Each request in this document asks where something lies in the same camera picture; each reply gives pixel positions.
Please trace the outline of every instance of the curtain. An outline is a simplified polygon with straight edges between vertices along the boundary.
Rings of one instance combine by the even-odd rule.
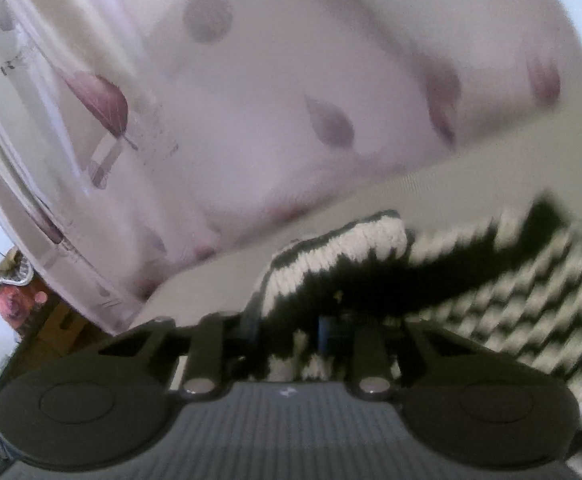
[[[581,88],[556,0],[0,0],[0,222],[115,333],[174,273]]]

